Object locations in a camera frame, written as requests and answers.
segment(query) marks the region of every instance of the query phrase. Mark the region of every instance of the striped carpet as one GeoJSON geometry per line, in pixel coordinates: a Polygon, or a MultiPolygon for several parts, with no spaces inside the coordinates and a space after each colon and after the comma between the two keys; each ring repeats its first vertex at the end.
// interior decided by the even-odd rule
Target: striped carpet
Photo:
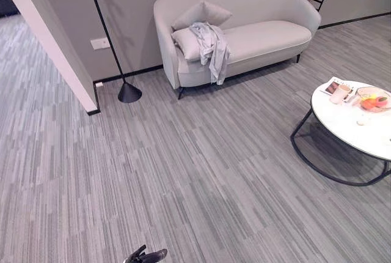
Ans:
{"type": "MultiPolygon", "coordinates": [[[[322,29],[299,64],[180,101],[163,70],[130,79],[130,105],[105,83],[89,117],[24,20],[0,19],[0,263],[122,262],[144,243],[166,263],[390,262],[391,178],[335,183],[289,140],[331,76],[391,90],[390,39],[390,16],[322,29]]],[[[345,179],[381,171],[315,119],[298,144],[345,179]]]]}

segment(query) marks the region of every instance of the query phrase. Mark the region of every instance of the lamp pole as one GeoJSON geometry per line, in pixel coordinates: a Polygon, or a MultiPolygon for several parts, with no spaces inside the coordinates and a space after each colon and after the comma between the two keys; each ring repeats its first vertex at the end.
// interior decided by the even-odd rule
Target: lamp pole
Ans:
{"type": "Polygon", "coordinates": [[[114,46],[111,42],[109,31],[106,27],[106,23],[104,22],[104,18],[102,16],[102,11],[100,10],[98,0],[93,0],[93,1],[95,3],[96,8],[97,8],[100,21],[102,22],[102,25],[103,25],[104,33],[106,34],[106,37],[109,40],[111,51],[114,55],[115,62],[117,63],[117,67],[120,71],[120,74],[121,74],[121,77],[123,80],[121,90],[118,94],[118,100],[120,100],[123,103],[135,102],[141,98],[142,92],[138,88],[136,88],[136,87],[132,86],[130,83],[126,82],[125,75],[122,72],[122,68],[121,68],[120,62],[117,57],[117,53],[115,53],[114,46]]]}

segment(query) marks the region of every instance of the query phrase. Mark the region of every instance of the floor lamp base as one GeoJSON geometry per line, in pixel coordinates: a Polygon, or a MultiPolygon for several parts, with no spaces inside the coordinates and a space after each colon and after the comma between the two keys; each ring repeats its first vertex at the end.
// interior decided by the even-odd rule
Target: floor lamp base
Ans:
{"type": "Polygon", "coordinates": [[[132,103],[139,100],[141,96],[142,92],[138,88],[124,82],[121,91],[118,94],[118,100],[123,103],[132,103]]]}

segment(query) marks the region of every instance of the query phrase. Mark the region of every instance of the sofa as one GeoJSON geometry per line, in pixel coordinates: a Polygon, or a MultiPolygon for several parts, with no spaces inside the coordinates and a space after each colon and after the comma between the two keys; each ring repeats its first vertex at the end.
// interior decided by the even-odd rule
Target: sofa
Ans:
{"type": "MultiPolygon", "coordinates": [[[[153,13],[164,72],[174,89],[210,83],[207,65],[187,61],[174,44],[172,23],[200,0],[157,0],[153,13]]],[[[308,47],[321,21],[307,0],[204,0],[232,13],[219,27],[231,52],[227,77],[297,56],[308,47]]]]}

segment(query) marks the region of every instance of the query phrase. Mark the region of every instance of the round coffee table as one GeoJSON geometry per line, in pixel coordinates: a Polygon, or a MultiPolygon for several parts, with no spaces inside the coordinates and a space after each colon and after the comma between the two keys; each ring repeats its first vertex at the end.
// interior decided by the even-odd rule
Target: round coffee table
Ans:
{"type": "MultiPolygon", "coordinates": [[[[356,81],[347,81],[347,83],[356,88],[370,86],[356,81]]],[[[291,135],[291,142],[295,151],[311,168],[323,176],[345,185],[357,187],[372,185],[391,174],[391,170],[389,170],[389,162],[391,161],[391,111],[370,113],[358,106],[352,106],[351,103],[333,104],[329,101],[330,96],[322,92],[326,87],[327,83],[315,89],[311,97],[310,110],[291,135]],[[363,154],[382,160],[384,162],[382,173],[368,182],[350,182],[324,172],[309,161],[299,150],[294,137],[312,113],[338,139],[363,154]],[[357,121],[362,121],[364,124],[359,125],[357,121]]]]}

